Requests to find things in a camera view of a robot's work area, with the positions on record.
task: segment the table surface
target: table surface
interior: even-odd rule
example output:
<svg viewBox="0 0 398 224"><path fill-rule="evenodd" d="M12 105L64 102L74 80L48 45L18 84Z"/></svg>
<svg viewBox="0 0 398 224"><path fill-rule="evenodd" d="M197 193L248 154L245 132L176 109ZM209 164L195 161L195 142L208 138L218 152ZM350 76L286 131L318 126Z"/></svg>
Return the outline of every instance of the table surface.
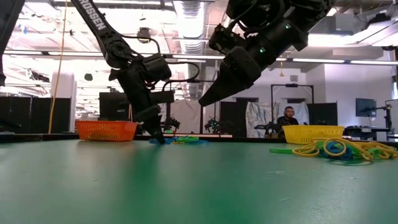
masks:
<svg viewBox="0 0 398 224"><path fill-rule="evenodd" d="M398 161L286 144L0 144L0 223L395 223Z"/></svg>

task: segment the ceiling duct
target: ceiling duct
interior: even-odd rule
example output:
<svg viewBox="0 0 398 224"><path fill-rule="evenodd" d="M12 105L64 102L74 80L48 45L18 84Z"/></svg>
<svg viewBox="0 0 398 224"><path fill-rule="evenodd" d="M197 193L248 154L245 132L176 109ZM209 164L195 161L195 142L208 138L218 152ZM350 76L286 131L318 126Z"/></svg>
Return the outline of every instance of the ceiling duct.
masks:
<svg viewBox="0 0 398 224"><path fill-rule="evenodd" d="M200 1L173 1L178 17L178 34L180 37L199 40L183 40L180 42L181 50L184 54L203 55L206 43L200 41L205 35L205 21L207 16L207 6ZM197 68L188 65L188 74L185 78L196 74ZM190 95L196 94L197 88L190 91Z"/></svg>

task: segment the ceiling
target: ceiling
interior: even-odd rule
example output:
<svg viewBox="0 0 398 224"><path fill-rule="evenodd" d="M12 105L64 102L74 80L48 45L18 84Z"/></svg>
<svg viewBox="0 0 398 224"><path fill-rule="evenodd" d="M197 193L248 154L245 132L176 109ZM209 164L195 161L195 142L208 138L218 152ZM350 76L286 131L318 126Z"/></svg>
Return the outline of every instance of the ceiling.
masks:
<svg viewBox="0 0 398 224"><path fill-rule="evenodd" d="M207 40L211 37L215 27L221 24L228 24L229 19L225 14L227 0L205 0L203 35L197 38L187 39L182 30L192 28L194 32L196 26L194 20L185 26L174 11L172 2L166 1L165 7L161 8L158 1L134 1L130 0L97 0L96 5L105 14L106 20L110 25L121 34L137 35L140 27L148 27L152 38L160 44L163 54L185 54L187 43L203 42L205 48L200 54L214 55L215 51L208 47ZM338 13L351 14L366 12L378 7L388 6L391 1L338 1L336 9ZM8 50L38 50L47 52L59 52L62 45L63 34L63 13L65 12L63 0L27 0L19 20L14 29L12 37L7 45ZM99 52L97 40L91 33L84 20L80 17L77 10L68 4L67 19L65 24L64 51L68 52ZM136 39L126 39L126 42L137 52L155 53L155 44L141 44ZM344 58L344 59L377 59L382 56L380 47L307 47L298 52L294 48L288 49L283 57L301 58ZM12 93L27 93L31 95L48 95L50 84L38 80L32 80L31 71L37 72L45 77L52 79L52 74L59 65L58 57L44 56L23 56L5 55L4 73L8 77L6 90ZM110 67L106 62L98 57L79 58L67 57L62 62L63 68L73 68L73 72L78 82L78 106L86 110L98 110L98 93L109 91L109 86L114 86L121 91L117 82L109 82L108 75ZM203 63L205 66L214 66L214 63ZM305 68L306 63L285 63L286 68ZM279 63L271 65L270 68L280 67ZM170 65L173 79L184 79L189 76L186 65ZM93 81L86 81L85 74L90 73ZM201 74L202 78L209 79L213 74ZM157 87L162 87L163 83L158 83ZM201 85L176 84L177 98L189 98L200 95Z"/></svg>

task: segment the yellow cable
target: yellow cable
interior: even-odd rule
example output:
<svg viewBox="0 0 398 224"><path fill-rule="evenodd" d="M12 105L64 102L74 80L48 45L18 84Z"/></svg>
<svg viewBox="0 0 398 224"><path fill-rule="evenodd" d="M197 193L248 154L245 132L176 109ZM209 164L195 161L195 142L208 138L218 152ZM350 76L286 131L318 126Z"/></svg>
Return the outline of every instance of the yellow cable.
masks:
<svg viewBox="0 0 398 224"><path fill-rule="evenodd" d="M65 11L63 12L61 57L60 57L60 64L58 66L57 81L55 82L54 95L52 97L52 102L51 102L50 121L49 121L49 134L51 134L52 119L53 119L54 108L55 108L55 99L57 98L58 83L60 81L61 64L62 64L62 58L63 58L63 46L65 45L65 27L66 27L66 24L67 24L67 8L68 8L68 0L65 0Z"/></svg>
<svg viewBox="0 0 398 224"><path fill-rule="evenodd" d="M395 148L387 146L385 144L381 144L378 142L351 142L345 139L340 139L340 138L316 138L312 139L312 143L308 144L306 146L300 147L293 149L293 154L298 155L298 156L303 156L303 157L317 157L320 154L320 149L317 147L317 142L318 141L324 141L323 142L323 150L326 154L333 156L333 157L339 157L342 156L346 153L347 150L347 145L350 145L352 147L355 147L363 159L367 161L372 161L374 159L373 155L369 153L368 151L370 149L378 149L380 150L380 155L379 157L381 159L390 159L390 158L397 158L398 157L398 151L396 151ZM343 146L343 149L339 153L332 153L327 149L327 145L329 142L338 142Z"/></svg>

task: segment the person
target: person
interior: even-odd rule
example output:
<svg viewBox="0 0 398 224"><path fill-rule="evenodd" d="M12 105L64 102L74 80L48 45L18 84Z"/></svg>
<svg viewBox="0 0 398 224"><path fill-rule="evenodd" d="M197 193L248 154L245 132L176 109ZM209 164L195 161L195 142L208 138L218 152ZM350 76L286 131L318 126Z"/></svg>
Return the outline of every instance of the person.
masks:
<svg viewBox="0 0 398 224"><path fill-rule="evenodd" d="M299 122L294 117L294 109L291 106L287 106L284 111L284 116L281 116L277 120L279 125L299 125Z"/></svg>

